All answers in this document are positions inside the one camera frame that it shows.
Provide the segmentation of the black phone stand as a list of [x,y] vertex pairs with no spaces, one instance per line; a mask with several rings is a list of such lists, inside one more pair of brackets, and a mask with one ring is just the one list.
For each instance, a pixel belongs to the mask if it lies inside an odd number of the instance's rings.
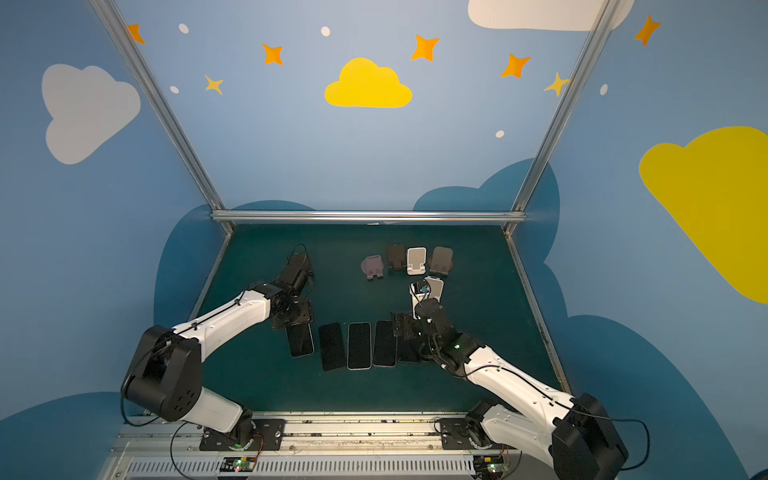
[[390,244],[386,247],[387,265],[390,271],[407,269],[406,248],[402,244]]

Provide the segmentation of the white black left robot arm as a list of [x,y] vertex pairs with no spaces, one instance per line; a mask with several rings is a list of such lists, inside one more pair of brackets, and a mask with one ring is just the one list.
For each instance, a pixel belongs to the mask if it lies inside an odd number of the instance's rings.
[[256,283],[189,322],[147,329],[123,380],[121,400],[166,421],[201,426],[219,435],[223,449],[262,446],[263,436],[257,432],[252,411],[203,386],[203,364],[218,348],[264,321],[286,332],[293,357],[312,354],[312,307],[301,296],[312,278],[308,253],[293,253],[273,282]]

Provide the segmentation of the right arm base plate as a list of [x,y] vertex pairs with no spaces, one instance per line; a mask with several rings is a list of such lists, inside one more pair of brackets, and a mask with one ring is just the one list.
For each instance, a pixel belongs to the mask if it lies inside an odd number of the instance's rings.
[[477,420],[465,417],[443,417],[433,422],[433,428],[439,436],[444,450],[467,450],[481,453],[501,453],[518,449],[497,443],[482,428]]

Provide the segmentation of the purple phone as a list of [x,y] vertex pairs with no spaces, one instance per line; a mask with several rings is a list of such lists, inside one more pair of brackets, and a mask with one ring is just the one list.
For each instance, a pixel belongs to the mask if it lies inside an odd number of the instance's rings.
[[397,361],[397,340],[392,321],[377,321],[375,325],[372,363],[376,367],[394,367]]

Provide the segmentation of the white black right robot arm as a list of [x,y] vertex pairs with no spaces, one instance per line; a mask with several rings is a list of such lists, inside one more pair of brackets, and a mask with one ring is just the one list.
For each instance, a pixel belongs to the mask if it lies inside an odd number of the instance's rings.
[[455,378],[499,398],[468,419],[482,438],[511,446],[548,465],[560,479],[614,479],[629,459],[614,419],[594,396],[550,387],[457,330],[434,298],[417,298],[409,314],[394,314],[394,335]]

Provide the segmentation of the round wooden phone stand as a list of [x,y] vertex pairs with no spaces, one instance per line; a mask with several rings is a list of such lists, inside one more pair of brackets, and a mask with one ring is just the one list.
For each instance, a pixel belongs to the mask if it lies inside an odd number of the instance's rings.
[[429,272],[448,276],[453,269],[454,251],[449,247],[436,246],[429,259]]

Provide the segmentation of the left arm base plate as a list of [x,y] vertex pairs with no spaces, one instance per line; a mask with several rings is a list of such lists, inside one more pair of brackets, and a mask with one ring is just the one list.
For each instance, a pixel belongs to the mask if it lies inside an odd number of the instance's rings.
[[252,437],[246,443],[237,443],[233,434],[203,429],[199,450],[205,452],[278,451],[282,444],[286,421],[279,418],[253,418]]

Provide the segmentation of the pink round phone stand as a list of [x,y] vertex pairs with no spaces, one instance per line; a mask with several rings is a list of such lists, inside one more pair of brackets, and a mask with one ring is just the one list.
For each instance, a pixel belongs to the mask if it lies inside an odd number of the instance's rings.
[[380,255],[366,257],[361,262],[360,267],[367,280],[381,279],[384,277],[384,265]]

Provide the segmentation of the white-edged phone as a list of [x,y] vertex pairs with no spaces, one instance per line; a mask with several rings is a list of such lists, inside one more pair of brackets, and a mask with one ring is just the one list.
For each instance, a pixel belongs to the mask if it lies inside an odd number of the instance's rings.
[[367,322],[351,323],[348,328],[347,367],[349,370],[366,370],[371,366],[371,325]]

